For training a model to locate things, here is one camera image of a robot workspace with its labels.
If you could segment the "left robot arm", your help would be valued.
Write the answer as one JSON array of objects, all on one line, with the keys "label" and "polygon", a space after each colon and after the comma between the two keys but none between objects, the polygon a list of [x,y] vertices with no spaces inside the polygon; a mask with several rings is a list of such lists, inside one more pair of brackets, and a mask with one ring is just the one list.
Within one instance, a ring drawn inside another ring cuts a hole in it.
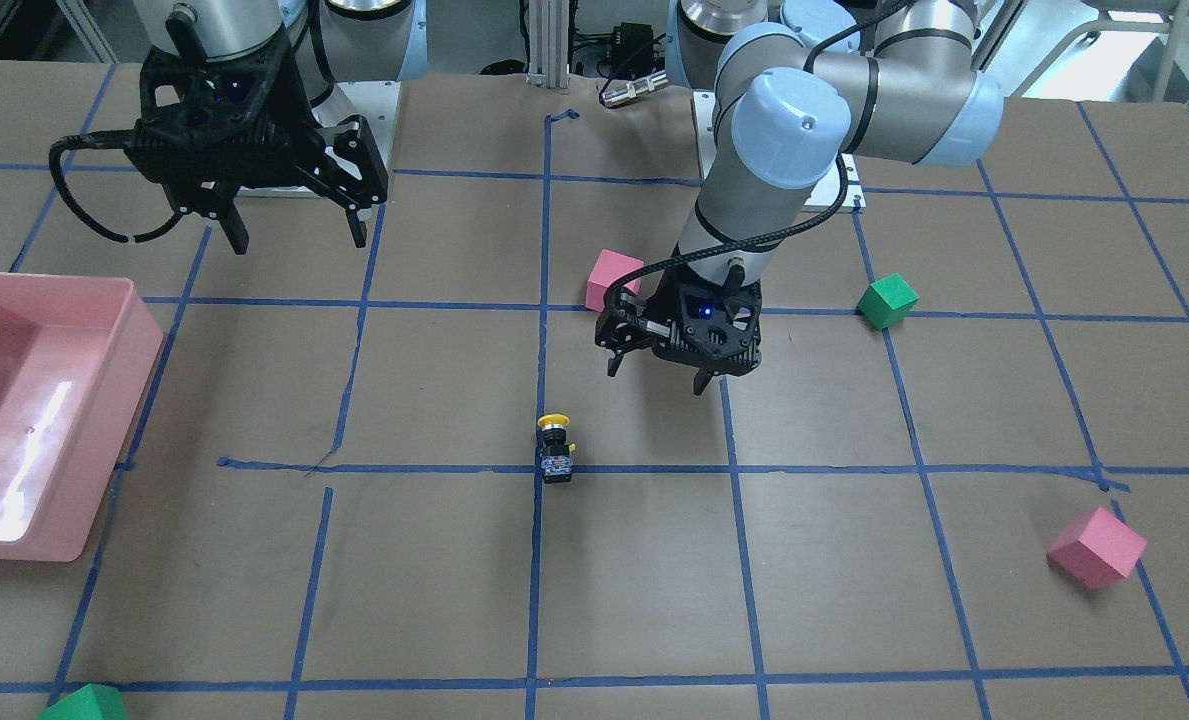
[{"label": "left robot arm", "polygon": [[609,283],[594,328],[608,373],[650,350],[696,368],[693,391],[759,368],[760,278],[845,156],[964,168],[1004,114],[996,78],[971,65],[974,1],[887,1],[866,19],[836,1],[673,1],[667,77],[712,91],[716,158],[669,258]]}]

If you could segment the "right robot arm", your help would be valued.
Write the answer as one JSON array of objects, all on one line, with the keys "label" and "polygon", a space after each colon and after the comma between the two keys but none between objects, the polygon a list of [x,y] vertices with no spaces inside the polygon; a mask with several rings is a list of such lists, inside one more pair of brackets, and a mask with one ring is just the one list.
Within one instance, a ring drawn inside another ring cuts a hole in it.
[{"label": "right robot arm", "polygon": [[346,214],[356,247],[388,195],[369,120],[320,119],[346,82],[405,81],[428,70],[422,1],[137,1],[151,44],[140,118],[126,154],[174,213],[249,232],[241,190],[303,188]]}]

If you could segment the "green cube near arm base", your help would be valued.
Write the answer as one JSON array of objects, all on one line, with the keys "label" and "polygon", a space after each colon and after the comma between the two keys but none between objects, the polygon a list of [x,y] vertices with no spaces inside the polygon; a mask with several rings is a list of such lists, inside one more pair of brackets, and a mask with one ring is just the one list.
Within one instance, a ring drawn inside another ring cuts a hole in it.
[{"label": "green cube near arm base", "polygon": [[869,283],[855,310],[873,329],[883,331],[906,318],[919,301],[920,295],[910,282],[892,273]]}]

